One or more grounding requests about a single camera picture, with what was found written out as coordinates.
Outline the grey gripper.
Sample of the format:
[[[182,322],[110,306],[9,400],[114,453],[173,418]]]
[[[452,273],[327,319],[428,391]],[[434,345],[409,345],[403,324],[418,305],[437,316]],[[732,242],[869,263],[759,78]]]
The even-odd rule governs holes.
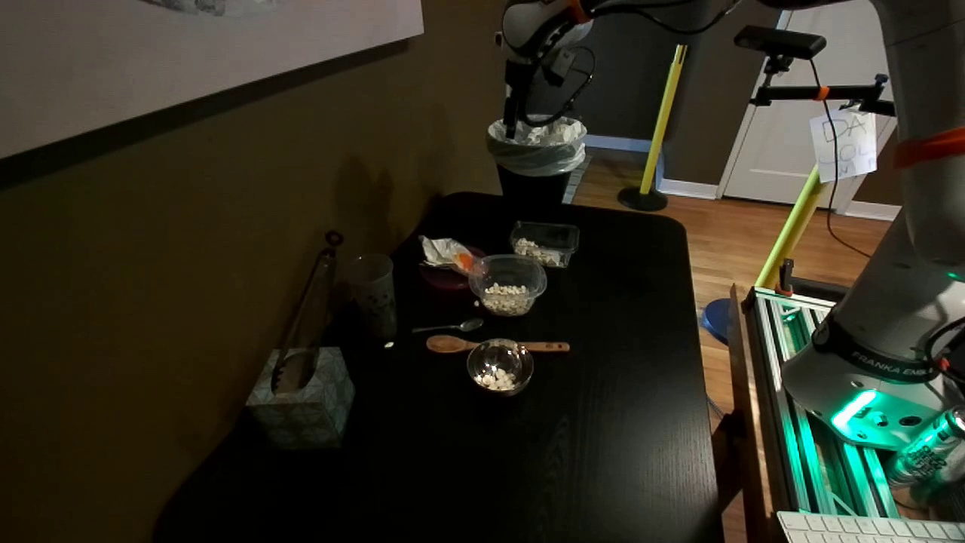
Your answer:
[[[559,88],[587,34],[590,21],[506,21],[500,27],[500,50],[506,53],[503,127],[509,134],[556,121],[556,113],[526,110],[530,91],[536,80]]]

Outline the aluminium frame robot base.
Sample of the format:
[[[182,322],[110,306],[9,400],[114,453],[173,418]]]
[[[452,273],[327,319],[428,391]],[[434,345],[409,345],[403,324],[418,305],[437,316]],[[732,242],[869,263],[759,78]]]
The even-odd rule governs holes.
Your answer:
[[[787,388],[784,368],[827,314],[827,298],[773,290],[742,300],[773,502],[823,517],[961,521],[961,427],[943,418],[961,391],[943,374],[903,382],[898,395],[847,380],[832,418]]]

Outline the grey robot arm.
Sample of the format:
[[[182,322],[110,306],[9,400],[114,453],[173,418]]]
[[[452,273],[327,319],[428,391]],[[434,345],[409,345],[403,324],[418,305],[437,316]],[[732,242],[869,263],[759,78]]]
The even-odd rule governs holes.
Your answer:
[[[838,436],[902,449],[961,400],[941,359],[965,316],[965,3],[870,5],[892,75],[902,211],[781,382]]]

